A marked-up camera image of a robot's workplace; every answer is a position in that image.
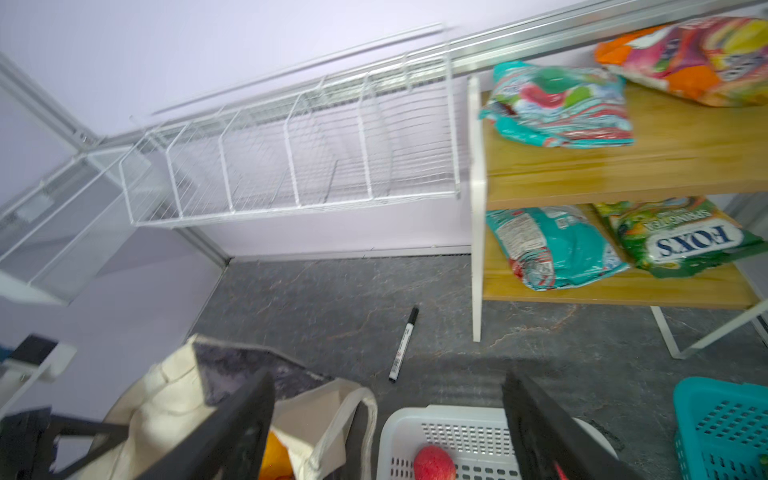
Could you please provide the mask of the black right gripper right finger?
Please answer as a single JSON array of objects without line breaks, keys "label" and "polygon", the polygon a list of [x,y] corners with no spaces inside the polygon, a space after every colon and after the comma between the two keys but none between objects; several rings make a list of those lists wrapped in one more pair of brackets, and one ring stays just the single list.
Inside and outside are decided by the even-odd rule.
[{"label": "black right gripper right finger", "polygon": [[536,382],[510,370],[502,401],[523,479],[638,479]]}]

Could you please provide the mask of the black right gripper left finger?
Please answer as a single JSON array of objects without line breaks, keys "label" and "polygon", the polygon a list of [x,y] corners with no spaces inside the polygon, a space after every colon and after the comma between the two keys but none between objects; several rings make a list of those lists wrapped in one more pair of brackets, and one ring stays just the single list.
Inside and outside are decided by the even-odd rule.
[{"label": "black right gripper left finger", "polygon": [[256,479],[276,401],[272,375],[259,369],[142,479]]}]

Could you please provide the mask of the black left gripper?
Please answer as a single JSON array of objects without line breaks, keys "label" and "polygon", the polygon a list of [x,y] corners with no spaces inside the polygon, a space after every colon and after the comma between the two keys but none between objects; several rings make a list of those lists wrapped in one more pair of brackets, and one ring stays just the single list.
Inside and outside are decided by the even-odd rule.
[{"label": "black left gripper", "polygon": [[[125,424],[56,415],[49,407],[6,416],[1,421],[1,477],[68,479],[124,443],[128,436],[129,427]],[[54,463],[62,437],[89,437],[97,445],[56,470]]]}]

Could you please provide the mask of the beige canvas grocery bag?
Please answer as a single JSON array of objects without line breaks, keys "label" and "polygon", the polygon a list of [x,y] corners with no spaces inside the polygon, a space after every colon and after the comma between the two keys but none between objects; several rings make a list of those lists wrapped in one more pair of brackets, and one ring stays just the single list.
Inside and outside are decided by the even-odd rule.
[{"label": "beige canvas grocery bag", "polygon": [[276,390],[269,432],[288,449],[294,479],[325,479],[345,464],[346,440],[359,407],[367,410],[359,476],[372,478],[378,405],[370,389],[316,373],[272,348],[201,335],[188,339],[118,399],[105,419],[127,425],[127,440],[78,478],[137,478],[261,368],[269,370]]}]

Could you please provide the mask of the orange pink snack bag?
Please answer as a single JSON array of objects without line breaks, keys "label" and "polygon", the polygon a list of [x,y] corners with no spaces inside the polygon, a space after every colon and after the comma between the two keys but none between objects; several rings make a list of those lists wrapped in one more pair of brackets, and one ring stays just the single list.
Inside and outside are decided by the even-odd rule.
[{"label": "orange pink snack bag", "polygon": [[767,104],[767,21],[710,16],[600,43],[595,60],[634,83],[710,107]]}]

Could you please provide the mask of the orange fruit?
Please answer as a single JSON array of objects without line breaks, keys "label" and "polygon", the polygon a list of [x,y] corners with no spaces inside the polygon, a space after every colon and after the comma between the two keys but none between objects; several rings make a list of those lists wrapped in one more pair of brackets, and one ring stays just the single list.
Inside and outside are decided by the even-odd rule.
[{"label": "orange fruit", "polygon": [[280,442],[274,432],[267,437],[265,451],[259,472],[259,480],[291,480],[294,472],[288,449]]}]

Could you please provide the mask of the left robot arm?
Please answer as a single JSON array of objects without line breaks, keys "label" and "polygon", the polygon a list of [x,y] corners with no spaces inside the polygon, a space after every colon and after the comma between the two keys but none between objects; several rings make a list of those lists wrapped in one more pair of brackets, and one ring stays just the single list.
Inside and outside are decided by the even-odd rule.
[{"label": "left robot arm", "polygon": [[[53,382],[68,367],[76,348],[37,335],[15,349],[1,349],[1,477],[68,479],[124,443],[126,425],[56,415],[50,407],[12,414],[11,406],[37,382]],[[59,441],[65,437],[96,442],[83,457],[55,468]]]}]

